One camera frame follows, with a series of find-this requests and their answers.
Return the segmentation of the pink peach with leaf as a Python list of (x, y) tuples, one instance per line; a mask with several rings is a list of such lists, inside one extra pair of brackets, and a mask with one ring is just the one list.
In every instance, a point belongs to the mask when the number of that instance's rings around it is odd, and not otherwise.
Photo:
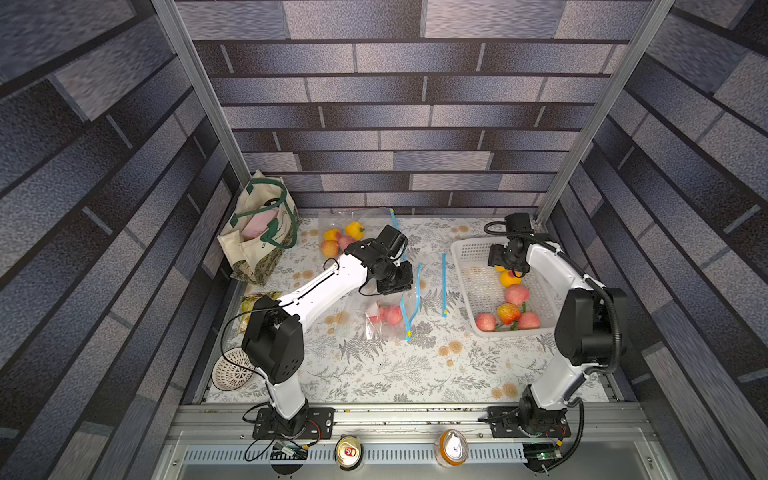
[(352, 245), (355, 242), (356, 242), (356, 240), (353, 237), (350, 237), (350, 236), (347, 236), (347, 235), (342, 235), (338, 239), (338, 244), (339, 244), (339, 248), (340, 248), (341, 251), (346, 250), (350, 245)]

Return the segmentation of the yellow peach green leaf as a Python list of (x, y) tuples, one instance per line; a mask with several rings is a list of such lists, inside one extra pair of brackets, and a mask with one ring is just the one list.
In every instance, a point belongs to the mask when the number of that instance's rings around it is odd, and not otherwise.
[(345, 228), (345, 233), (355, 241), (360, 241), (364, 238), (365, 227), (358, 221), (349, 223)]

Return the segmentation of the clear zip-top bag blue zipper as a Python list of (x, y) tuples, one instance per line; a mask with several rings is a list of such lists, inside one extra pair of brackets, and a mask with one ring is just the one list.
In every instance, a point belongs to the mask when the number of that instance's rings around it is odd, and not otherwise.
[(386, 207), (325, 213), (319, 217), (320, 253), (329, 265), (320, 286), (345, 294), (373, 282), (386, 295), (407, 290), (413, 274), (405, 259), (408, 240)]

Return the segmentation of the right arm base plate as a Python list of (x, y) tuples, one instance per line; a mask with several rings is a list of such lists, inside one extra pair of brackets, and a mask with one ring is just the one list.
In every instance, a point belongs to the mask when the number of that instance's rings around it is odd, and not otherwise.
[(498, 406), (489, 407), (479, 421), (490, 427), (494, 438), (562, 440), (571, 436), (565, 414), (566, 410)]

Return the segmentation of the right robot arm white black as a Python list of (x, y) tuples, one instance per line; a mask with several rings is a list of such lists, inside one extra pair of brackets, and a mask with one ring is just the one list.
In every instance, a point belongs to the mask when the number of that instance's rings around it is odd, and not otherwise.
[(526, 214), (491, 221), (484, 232), (507, 239), (491, 246), (490, 267), (522, 275), (535, 270), (564, 296), (554, 329), (557, 352), (545, 373), (525, 388), (515, 411), (521, 428), (561, 425), (566, 411), (581, 402), (573, 395), (588, 377), (619, 367), (626, 350), (627, 296), (587, 274), (549, 235), (536, 233)]

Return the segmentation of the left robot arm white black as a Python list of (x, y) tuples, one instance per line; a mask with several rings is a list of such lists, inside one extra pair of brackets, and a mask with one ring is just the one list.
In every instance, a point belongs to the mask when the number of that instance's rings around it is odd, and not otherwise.
[(285, 421), (306, 414), (308, 402), (297, 372), (305, 357), (304, 334), (348, 293), (374, 282), (376, 293), (405, 292), (413, 266), (404, 259), (407, 237), (391, 225), (375, 238), (355, 241), (305, 286), (277, 300), (263, 297), (250, 312), (241, 349), (264, 378), (273, 412)]

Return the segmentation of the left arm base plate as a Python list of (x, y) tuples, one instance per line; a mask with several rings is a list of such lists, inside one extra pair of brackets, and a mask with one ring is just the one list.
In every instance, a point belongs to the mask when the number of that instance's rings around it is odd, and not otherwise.
[(260, 408), (253, 421), (252, 438), (327, 440), (332, 436), (335, 413), (331, 407), (305, 406), (292, 419), (286, 419), (272, 407)]

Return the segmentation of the white plastic mesh basket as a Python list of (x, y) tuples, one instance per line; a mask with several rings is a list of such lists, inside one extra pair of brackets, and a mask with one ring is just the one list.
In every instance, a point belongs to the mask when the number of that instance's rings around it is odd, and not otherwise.
[(496, 314), (497, 308), (504, 302), (505, 288), (500, 281), (501, 273), (487, 265), (493, 244), (501, 244), (501, 240), (498, 237), (457, 240), (450, 248), (472, 331), (479, 337), (487, 338), (553, 335), (563, 299), (534, 268), (522, 279), (522, 285), (530, 293), (526, 311), (538, 315), (539, 328), (511, 330), (510, 326), (497, 321), (496, 331), (485, 332), (476, 325), (478, 315)]

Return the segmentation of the yellow peach red blush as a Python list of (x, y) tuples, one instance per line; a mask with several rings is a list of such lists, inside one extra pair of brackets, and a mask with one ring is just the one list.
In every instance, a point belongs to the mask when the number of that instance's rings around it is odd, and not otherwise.
[(522, 283), (522, 279), (516, 276), (514, 271), (502, 272), (500, 274), (499, 281), (504, 288), (509, 288), (511, 286), (519, 285)]

